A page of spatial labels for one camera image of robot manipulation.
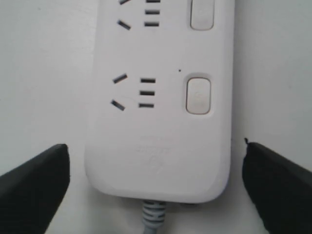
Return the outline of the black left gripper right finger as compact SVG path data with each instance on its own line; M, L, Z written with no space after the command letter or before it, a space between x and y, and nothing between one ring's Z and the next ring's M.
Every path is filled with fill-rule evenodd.
M270 234L312 232L312 173L268 147L250 142L242 181Z

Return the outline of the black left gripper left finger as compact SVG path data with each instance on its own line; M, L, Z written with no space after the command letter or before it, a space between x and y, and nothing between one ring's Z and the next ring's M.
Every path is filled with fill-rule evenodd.
M44 234L70 184L66 144L56 144L0 177L0 232Z

